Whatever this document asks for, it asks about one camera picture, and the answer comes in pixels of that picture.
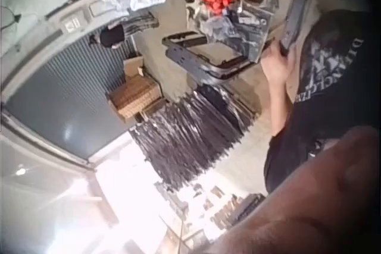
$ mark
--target skin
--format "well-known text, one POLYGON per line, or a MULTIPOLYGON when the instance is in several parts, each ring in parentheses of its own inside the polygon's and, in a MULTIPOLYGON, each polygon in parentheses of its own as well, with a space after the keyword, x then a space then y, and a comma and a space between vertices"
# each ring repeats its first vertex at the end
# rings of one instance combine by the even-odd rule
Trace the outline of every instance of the skin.
POLYGON ((295 63, 295 45, 291 47, 288 58, 284 58, 280 54, 279 41, 274 41, 261 57, 261 66, 270 92, 271 133, 273 136, 284 128, 292 109, 286 82, 295 68, 295 63))
POLYGON ((341 238, 353 241, 351 235, 371 212, 379 155, 378 131, 353 128, 295 170, 205 253, 338 253, 341 238))

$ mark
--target light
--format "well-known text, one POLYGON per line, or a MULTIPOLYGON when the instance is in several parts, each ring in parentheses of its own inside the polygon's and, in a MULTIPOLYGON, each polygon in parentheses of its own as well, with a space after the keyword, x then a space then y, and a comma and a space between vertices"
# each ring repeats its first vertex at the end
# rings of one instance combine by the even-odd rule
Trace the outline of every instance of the light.
POLYGON ((25 168, 20 168, 16 171, 15 175, 25 175, 26 169, 25 168))
POLYGON ((88 190, 88 181, 84 178, 78 178, 73 181, 73 184, 66 191, 67 195, 83 195, 88 190))

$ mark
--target hand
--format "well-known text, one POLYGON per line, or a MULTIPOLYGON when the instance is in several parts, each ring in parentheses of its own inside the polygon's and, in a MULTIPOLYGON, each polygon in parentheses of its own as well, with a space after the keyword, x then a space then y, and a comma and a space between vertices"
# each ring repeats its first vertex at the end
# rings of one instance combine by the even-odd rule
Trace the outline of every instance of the hand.
POLYGON ((270 87, 285 85, 296 63, 295 44, 291 46, 288 58, 280 54, 279 45, 279 41, 274 41, 261 57, 261 66, 270 87))

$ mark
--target forearm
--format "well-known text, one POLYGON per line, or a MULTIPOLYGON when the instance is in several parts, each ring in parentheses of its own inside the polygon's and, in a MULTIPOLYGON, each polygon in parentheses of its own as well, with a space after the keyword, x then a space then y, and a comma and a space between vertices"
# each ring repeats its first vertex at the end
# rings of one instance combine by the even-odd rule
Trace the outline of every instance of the forearm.
POLYGON ((271 133, 273 136, 278 134, 286 125, 289 113, 292 108, 292 102, 285 84, 269 85, 270 91, 270 116, 271 133))

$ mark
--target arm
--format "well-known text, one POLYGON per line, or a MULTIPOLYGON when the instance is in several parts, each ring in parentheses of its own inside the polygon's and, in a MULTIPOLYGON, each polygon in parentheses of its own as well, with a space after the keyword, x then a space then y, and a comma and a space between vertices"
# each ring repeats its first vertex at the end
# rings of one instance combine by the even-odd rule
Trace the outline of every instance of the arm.
POLYGON ((261 66, 270 92, 271 133, 273 136, 284 128, 292 108, 292 102, 286 90, 286 82, 293 71, 295 62, 295 46, 291 47, 288 59, 286 59, 280 54, 278 41, 273 42, 262 55, 261 66))

